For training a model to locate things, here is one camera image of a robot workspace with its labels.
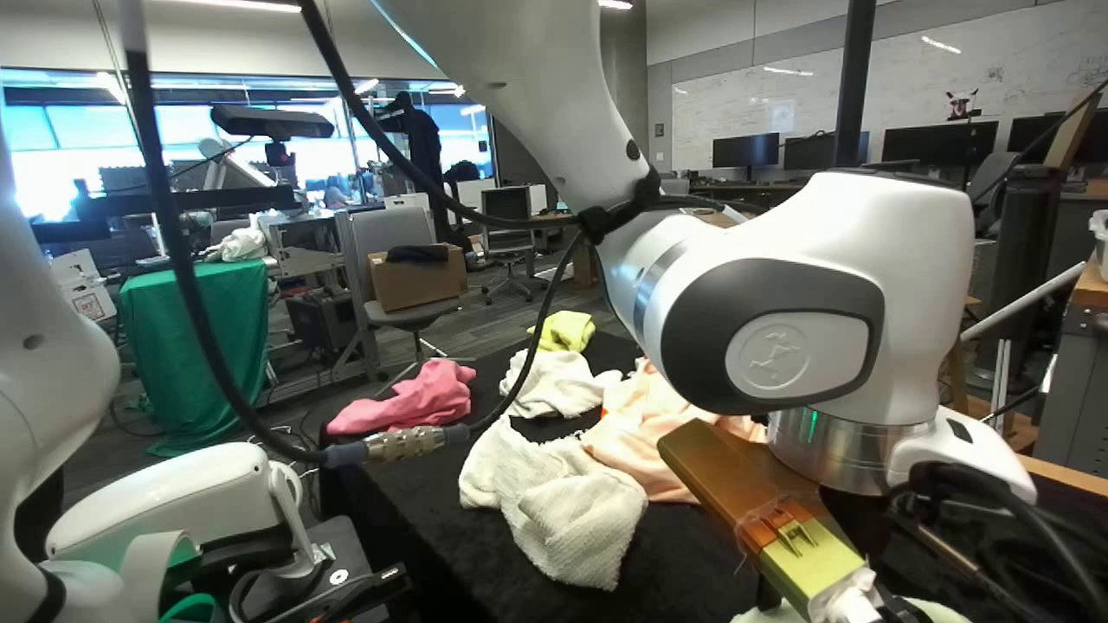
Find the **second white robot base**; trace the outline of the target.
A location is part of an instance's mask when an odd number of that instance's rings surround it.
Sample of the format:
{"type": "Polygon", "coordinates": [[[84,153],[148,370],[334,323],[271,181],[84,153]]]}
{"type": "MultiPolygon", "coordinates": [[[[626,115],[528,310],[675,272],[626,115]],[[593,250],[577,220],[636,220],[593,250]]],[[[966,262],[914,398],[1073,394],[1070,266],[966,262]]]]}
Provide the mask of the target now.
{"type": "Polygon", "coordinates": [[[304,480],[257,443],[148,462],[80,499],[45,537],[45,614],[60,623],[380,623],[407,589],[374,572],[347,515],[304,522],[304,480]]]}

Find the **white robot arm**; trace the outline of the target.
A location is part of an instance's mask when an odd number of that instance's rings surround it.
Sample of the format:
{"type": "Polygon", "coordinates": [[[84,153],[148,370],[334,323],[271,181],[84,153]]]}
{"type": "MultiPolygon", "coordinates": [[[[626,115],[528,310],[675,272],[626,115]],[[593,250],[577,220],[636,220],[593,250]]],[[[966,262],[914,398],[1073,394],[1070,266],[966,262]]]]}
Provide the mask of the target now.
{"type": "MultiPolygon", "coordinates": [[[[154,115],[142,0],[114,0],[137,149],[170,206],[154,115]]],[[[611,302],[643,357],[699,409],[818,413],[822,424],[891,434],[874,462],[885,495],[916,468],[966,468],[1008,499],[1038,491],[1016,449],[986,424],[937,404],[951,310],[971,281],[971,196],[866,173],[818,173],[769,215],[716,228],[661,206],[653,170],[636,153],[599,67],[597,0],[371,0],[435,70],[499,115],[597,243],[611,302]],[[903,234],[958,243],[922,266],[895,250],[903,234]]],[[[107,334],[74,310],[9,202],[4,142],[0,225],[0,440],[4,554],[0,601],[31,623],[137,623],[137,590],[98,560],[37,565],[15,541],[16,506],[98,428],[119,385],[107,334]]],[[[170,266],[210,375],[227,385],[210,317],[172,206],[159,215],[170,266]]]]}

